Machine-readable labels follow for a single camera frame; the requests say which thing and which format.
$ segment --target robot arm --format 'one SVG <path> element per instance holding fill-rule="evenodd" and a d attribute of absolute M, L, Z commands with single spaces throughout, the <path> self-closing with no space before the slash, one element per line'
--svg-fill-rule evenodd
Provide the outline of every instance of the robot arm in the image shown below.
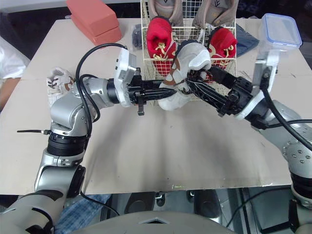
<path fill-rule="evenodd" d="M 144 81 L 136 68 L 136 57 L 121 49 L 114 78 L 89 77 L 83 83 L 98 109 L 120 103 L 124 107 L 143 105 L 149 100 L 167 98 L 175 90 L 160 88 L 161 80 Z M 97 117 L 90 100 L 87 106 L 92 122 Z M 77 87 L 58 99 L 51 108 L 48 146 L 43 150 L 35 182 L 35 192 L 27 194 L 0 214 L 1 233 L 51 233 L 63 210 L 66 198 L 79 194 L 85 168 L 80 165 L 88 143 L 88 118 Z"/>
<path fill-rule="evenodd" d="M 252 127 L 274 144 L 288 162 L 292 178 L 292 192 L 296 201 L 290 201 L 291 228 L 304 231 L 305 225 L 312 223 L 312 151 L 290 134 L 275 117 L 262 90 L 271 90 L 278 62 L 278 55 L 270 51 L 266 57 L 256 62 L 254 83 L 234 77 L 218 67 L 211 67 L 207 73 L 214 81 L 230 89 L 223 96 L 210 87 L 200 77 L 200 71 L 188 74 L 187 83 L 200 99 L 214 106 L 220 116 L 235 115 L 246 119 Z M 292 109 L 273 101 L 274 106 L 286 121 L 301 119 Z M 292 127 L 308 142 L 312 142 L 312 128 L 305 123 L 292 124 Z"/>

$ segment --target black zip tie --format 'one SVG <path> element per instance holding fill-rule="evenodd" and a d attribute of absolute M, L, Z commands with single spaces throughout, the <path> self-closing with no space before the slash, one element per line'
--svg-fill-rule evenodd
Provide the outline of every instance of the black zip tie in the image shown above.
<path fill-rule="evenodd" d="M 18 130 L 18 133 L 43 133 L 44 135 L 48 135 L 51 133 L 50 130 Z"/>

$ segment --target blue lid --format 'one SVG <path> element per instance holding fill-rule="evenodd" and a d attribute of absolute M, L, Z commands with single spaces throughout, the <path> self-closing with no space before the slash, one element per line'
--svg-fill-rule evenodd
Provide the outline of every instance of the blue lid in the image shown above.
<path fill-rule="evenodd" d="M 302 45 L 296 21 L 292 17 L 266 13 L 263 19 L 268 41 L 285 46 Z"/>

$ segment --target gray shoe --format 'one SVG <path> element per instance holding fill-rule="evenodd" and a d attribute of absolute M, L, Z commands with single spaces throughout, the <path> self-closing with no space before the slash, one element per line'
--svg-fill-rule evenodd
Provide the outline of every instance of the gray shoe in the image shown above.
<path fill-rule="evenodd" d="M 173 27 L 183 27 L 181 0 L 148 0 L 150 20 L 156 16 L 168 18 Z"/>
<path fill-rule="evenodd" d="M 236 17 L 238 0 L 203 0 L 193 20 L 196 28 L 206 28 L 206 23 L 213 26 L 230 26 Z"/>

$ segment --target red shoe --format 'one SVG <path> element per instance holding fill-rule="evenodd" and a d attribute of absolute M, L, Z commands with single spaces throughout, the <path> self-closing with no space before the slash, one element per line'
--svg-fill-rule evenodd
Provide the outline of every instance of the red shoe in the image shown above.
<path fill-rule="evenodd" d="M 208 41 L 208 51 L 210 54 L 212 66 L 218 66 L 225 69 L 231 60 L 226 58 L 234 58 L 236 54 L 237 40 L 232 32 L 227 28 L 217 27 L 211 32 Z"/>
<path fill-rule="evenodd" d="M 164 17 L 155 17 L 151 20 L 146 33 L 147 50 L 158 73 L 166 77 L 171 69 L 176 52 L 176 42 L 173 40 L 172 28 Z"/>

